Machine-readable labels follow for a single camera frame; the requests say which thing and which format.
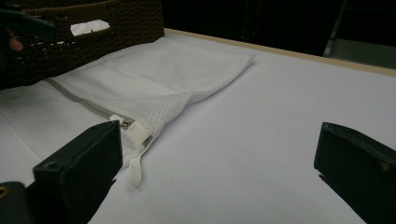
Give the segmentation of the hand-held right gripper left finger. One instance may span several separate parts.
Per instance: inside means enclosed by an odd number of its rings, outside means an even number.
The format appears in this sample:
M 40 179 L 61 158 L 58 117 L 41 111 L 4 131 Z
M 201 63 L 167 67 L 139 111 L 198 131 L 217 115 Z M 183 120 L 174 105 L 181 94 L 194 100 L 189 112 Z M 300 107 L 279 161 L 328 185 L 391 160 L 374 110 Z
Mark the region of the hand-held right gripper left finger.
M 92 126 L 33 169 L 37 224 L 88 224 L 122 166 L 120 124 Z

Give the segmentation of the white mesh laundry bag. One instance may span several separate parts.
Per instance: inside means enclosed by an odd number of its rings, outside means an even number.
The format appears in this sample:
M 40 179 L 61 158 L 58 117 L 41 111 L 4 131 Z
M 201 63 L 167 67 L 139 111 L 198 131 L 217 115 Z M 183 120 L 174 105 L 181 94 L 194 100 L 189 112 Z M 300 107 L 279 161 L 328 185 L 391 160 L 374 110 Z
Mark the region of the white mesh laundry bag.
M 137 187 L 141 158 L 164 125 L 186 105 L 229 85 L 253 61 L 251 54 L 162 37 L 61 76 L 0 91 L 0 116 L 40 159 L 96 124 L 117 121 L 123 165 Z

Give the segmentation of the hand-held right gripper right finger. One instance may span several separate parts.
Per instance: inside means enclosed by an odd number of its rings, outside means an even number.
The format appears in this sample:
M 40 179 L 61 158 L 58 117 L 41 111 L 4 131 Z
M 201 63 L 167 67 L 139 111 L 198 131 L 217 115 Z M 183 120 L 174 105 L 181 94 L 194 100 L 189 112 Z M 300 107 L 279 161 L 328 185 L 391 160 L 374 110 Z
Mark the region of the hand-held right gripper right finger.
M 321 126 L 314 168 L 366 224 L 396 224 L 396 151 L 345 126 Z

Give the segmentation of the brown wicker basket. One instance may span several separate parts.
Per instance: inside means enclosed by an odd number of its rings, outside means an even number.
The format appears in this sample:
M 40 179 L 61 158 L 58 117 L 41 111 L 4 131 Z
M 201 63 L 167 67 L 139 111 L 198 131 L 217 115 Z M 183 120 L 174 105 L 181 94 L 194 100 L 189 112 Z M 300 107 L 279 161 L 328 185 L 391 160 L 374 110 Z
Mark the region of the brown wicker basket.
M 0 90 L 56 77 L 133 45 L 163 36 L 160 0 L 0 0 L 56 27 L 56 41 L 12 31 L 23 50 L 9 47 L 0 27 Z

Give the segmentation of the white metal desk frame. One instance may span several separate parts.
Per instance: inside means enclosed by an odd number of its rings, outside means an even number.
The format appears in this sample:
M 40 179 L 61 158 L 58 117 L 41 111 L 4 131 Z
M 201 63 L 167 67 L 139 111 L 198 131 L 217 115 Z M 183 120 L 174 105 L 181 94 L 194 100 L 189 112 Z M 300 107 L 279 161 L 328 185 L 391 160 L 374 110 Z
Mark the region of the white metal desk frame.
M 342 0 L 323 56 L 396 70 L 396 0 Z

